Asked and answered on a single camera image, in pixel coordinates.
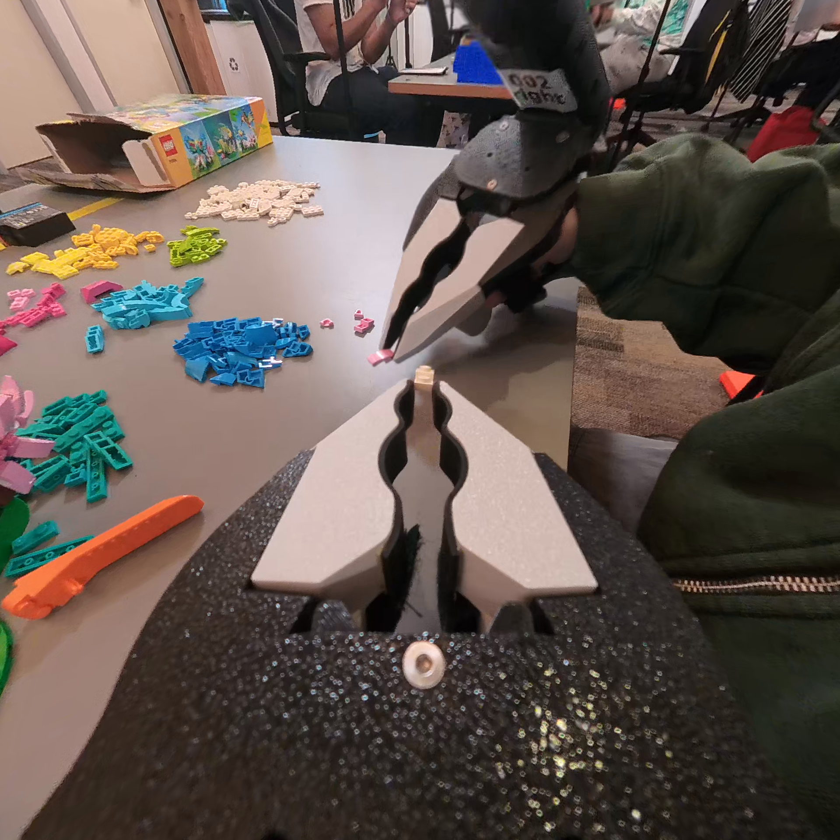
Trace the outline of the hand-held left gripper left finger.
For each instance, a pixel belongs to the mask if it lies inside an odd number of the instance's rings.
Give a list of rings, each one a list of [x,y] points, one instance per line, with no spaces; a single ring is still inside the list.
[[[324,438],[251,575],[260,590],[343,604],[367,628],[395,628],[420,542],[394,482],[407,463],[414,383],[397,383]]]

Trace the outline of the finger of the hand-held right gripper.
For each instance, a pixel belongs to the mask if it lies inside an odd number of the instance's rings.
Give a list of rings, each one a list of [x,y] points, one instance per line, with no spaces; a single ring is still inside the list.
[[[469,225],[455,199],[440,198],[405,246],[382,325],[382,346],[396,347],[409,319],[431,297],[446,272],[457,267]]]
[[[500,218],[480,225],[465,242],[463,252],[447,275],[438,269],[424,282],[420,302],[404,320],[392,346],[393,361],[406,361],[441,335],[476,313],[485,300],[484,286],[501,269],[505,253],[515,244],[524,224]]]

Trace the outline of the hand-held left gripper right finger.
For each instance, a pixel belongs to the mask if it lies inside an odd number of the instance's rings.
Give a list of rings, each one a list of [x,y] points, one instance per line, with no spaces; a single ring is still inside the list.
[[[592,595],[598,583],[531,449],[444,382],[432,390],[452,485],[437,558],[448,633],[485,632],[505,606]]]

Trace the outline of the person's right forearm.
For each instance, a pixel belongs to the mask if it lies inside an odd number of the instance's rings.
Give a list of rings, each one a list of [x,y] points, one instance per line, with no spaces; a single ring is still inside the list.
[[[838,144],[756,162],[688,134],[577,189],[570,270],[603,313],[688,354],[770,373],[838,325]]]

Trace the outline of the blue lego baseplate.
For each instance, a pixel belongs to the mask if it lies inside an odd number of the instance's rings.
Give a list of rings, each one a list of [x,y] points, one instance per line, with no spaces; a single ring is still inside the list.
[[[460,85],[500,87],[503,80],[481,43],[462,38],[455,50],[453,72]]]

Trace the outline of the pile of white lego pieces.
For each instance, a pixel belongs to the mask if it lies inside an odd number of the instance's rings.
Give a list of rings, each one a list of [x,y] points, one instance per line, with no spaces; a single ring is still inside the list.
[[[184,219],[196,222],[220,219],[225,222],[265,221],[270,228],[287,224],[294,216],[322,217],[324,210],[317,203],[318,182],[260,180],[240,182],[234,187],[211,185],[196,209]]]

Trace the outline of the pile of lime lego pieces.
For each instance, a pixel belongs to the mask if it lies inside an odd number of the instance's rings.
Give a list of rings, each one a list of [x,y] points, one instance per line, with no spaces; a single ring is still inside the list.
[[[173,268],[198,265],[219,255],[227,246],[217,227],[187,226],[182,237],[166,243]]]

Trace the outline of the yellow lego set box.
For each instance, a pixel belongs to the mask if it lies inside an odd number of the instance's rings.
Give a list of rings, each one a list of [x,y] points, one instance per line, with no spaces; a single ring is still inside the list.
[[[33,183],[151,194],[194,182],[272,144],[259,97],[171,94],[35,128],[60,172]]]

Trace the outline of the pile of teal lego pieces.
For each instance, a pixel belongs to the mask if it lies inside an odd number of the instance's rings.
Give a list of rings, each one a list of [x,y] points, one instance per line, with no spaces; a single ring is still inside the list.
[[[47,458],[24,460],[35,475],[29,497],[83,491],[89,505],[109,497],[109,481],[133,468],[125,433],[105,391],[68,395],[43,408],[23,435],[54,441]]]

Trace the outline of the pile of light blue lego pieces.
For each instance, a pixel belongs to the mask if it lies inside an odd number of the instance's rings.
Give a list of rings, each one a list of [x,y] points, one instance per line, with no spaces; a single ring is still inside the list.
[[[145,329],[159,322],[188,320],[193,315],[192,297],[203,284],[200,276],[183,286],[157,287],[144,280],[135,287],[111,291],[90,306],[111,329]]]

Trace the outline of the long teal lego plate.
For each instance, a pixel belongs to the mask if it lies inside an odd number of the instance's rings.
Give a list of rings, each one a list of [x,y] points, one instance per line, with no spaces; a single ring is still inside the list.
[[[58,559],[68,552],[80,547],[81,545],[93,539],[92,535],[88,535],[81,539],[57,543],[48,548],[38,549],[33,552],[16,555],[7,562],[4,569],[3,576],[9,580],[16,580],[36,569],[46,565],[47,563]]]

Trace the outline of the green lego model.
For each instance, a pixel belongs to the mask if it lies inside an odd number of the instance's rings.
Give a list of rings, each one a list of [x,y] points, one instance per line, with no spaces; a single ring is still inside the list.
[[[29,521],[29,508],[25,500],[15,497],[2,508],[1,514],[1,582],[13,553],[13,543],[26,531]],[[4,692],[13,665],[14,640],[12,631],[1,618],[1,693]]]

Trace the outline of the pink lego flower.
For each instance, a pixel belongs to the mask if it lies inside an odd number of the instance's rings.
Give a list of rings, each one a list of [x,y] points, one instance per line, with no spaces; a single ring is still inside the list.
[[[53,454],[54,441],[23,435],[35,408],[33,392],[21,388],[10,375],[1,382],[1,505],[29,493],[35,475],[24,460],[45,459]]]

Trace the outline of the pile of yellow lego pieces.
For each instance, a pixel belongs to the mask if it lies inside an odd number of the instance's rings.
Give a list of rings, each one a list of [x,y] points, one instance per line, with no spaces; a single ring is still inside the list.
[[[31,253],[9,264],[6,274],[36,272],[67,280],[83,270],[113,270],[119,267],[120,257],[153,253],[165,238],[156,230],[132,234],[123,228],[94,224],[88,232],[72,236],[70,242],[70,247],[57,249],[53,255]]]

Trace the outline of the pile of pink lego pieces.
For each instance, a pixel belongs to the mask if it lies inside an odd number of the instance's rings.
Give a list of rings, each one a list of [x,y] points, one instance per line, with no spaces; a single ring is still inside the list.
[[[65,317],[67,310],[60,300],[66,294],[67,290],[59,282],[39,292],[28,288],[7,292],[9,313],[1,320],[1,333],[17,326],[31,329],[46,320]]]

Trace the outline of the person's right hand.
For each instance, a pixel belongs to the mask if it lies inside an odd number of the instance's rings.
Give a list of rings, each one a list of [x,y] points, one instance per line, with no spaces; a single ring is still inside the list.
[[[572,258],[578,237],[578,230],[579,214],[577,207],[572,206],[563,219],[560,234],[555,244],[543,256],[545,265],[562,266]]]

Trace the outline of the person's grey pants leg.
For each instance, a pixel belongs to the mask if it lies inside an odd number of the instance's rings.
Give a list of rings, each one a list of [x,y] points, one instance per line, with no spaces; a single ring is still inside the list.
[[[568,473],[626,531],[636,533],[659,474],[677,444],[666,437],[572,426]]]

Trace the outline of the wooden background table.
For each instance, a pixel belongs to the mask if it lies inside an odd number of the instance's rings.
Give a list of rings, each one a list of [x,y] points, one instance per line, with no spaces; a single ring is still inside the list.
[[[389,91],[405,96],[512,101],[503,85],[459,81],[454,63],[455,53],[451,53],[425,67],[405,69],[388,82]]]

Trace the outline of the black stand pole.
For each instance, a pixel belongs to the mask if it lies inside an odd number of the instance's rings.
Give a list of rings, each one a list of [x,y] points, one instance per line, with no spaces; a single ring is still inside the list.
[[[355,115],[353,100],[350,86],[350,72],[347,64],[347,49],[343,38],[343,17],[341,13],[340,1],[332,1],[332,8],[334,14],[334,22],[336,25],[336,38],[339,51],[339,64],[341,68],[341,89],[343,94],[343,111],[344,121],[346,122],[347,138],[350,141],[357,140],[357,129],[355,124]]]

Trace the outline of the orange brick separator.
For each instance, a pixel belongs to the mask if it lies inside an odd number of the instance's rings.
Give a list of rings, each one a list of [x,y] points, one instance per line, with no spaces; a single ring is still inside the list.
[[[99,572],[195,516],[203,507],[203,500],[196,496],[178,496],[157,502],[18,578],[2,600],[2,608],[25,620],[47,617],[82,593]]]

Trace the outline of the person's green jacket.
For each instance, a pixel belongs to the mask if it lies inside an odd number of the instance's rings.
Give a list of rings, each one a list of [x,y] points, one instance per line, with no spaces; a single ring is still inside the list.
[[[836,294],[762,395],[690,430],[637,532],[824,838],[838,838],[839,819],[838,326]]]

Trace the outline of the black office chair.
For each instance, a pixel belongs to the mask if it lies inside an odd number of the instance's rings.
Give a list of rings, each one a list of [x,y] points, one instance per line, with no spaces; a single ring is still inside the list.
[[[276,90],[278,129],[301,137],[348,140],[342,106],[337,110],[313,106],[308,98],[306,70],[310,64],[328,60],[320,51],[301,49],[297,24],[274,1],[228,1],[227,10],[237,21],[251,19],[265,48]],[[363,141],[355,117],[357,140]]]

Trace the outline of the red bag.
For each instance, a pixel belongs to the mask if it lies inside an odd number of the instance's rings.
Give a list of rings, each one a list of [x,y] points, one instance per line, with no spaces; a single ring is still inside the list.
[[[813,145],[818,132],[812,128],[814,109],[792,105],[772,113],[745,152],[750,162],[756,162],[775,151]]]

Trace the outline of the white recycling bin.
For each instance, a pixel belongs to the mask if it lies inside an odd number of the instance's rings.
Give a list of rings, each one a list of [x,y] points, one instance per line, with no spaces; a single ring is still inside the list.
[[[251,19],[212,19],[205,28],[227,95],[262,98],[269,123],[276,127],[276,90],[256,24]]]

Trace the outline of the black box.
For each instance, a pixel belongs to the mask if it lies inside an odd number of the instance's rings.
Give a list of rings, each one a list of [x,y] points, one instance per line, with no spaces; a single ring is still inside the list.
[[[67,213],[42,203],[1,213],[1,239],[8,246],[35,248],[75,230]]]

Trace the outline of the wooden post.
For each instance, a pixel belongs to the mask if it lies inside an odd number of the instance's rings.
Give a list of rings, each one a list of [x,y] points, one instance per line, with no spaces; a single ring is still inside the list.
[[[160,1],[159,6],[191,92],[226,95],[198,2]]]

